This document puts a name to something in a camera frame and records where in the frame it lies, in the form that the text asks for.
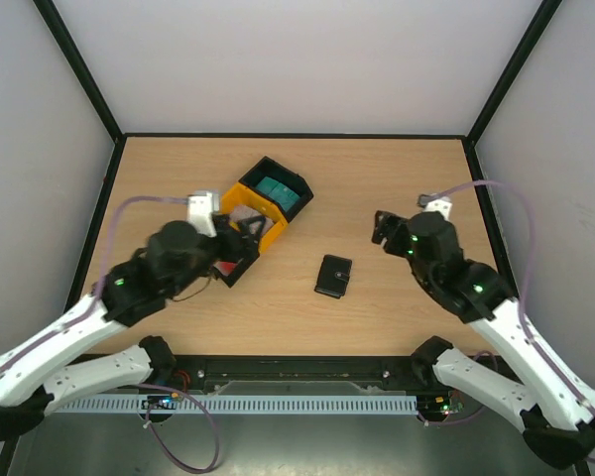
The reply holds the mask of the black leather card holder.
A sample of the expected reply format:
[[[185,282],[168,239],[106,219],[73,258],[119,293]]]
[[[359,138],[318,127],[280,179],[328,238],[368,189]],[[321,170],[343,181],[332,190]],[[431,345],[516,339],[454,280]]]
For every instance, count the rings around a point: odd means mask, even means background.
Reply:
[[[314,291],[331,298],[345,296],[350,282],[352,261],[334,255],[324,255],[317,275]]]

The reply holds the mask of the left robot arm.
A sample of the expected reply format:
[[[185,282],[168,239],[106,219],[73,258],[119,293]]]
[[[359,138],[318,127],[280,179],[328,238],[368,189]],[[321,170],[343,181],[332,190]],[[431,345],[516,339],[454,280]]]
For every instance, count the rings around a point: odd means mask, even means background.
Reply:
[[[74,360],[165,309],[197,279],[209,277],[215,263],[258,256],[265,218],[232,222],[216,215],[212,221],[213,237],[183,220],[165,224],[57,321],[0,356],[0,441],[32,430],[72,401],[168,380],[177,361],[160,336],[108,357]]]

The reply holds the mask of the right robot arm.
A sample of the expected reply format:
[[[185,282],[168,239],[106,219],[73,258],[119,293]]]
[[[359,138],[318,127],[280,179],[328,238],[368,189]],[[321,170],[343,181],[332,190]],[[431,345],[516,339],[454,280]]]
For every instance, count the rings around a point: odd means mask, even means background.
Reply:
[[[467,259],[454,225],[438,211],[411,218],[379,210],[373,243],[408,261],[421,289],[481,335],[516,375],[511,380],[432,336],[412,355],[422,387],[461,391],[503,417],[529,449],[558,470],[595,449],[595,390],[555,353],[492,267]]]

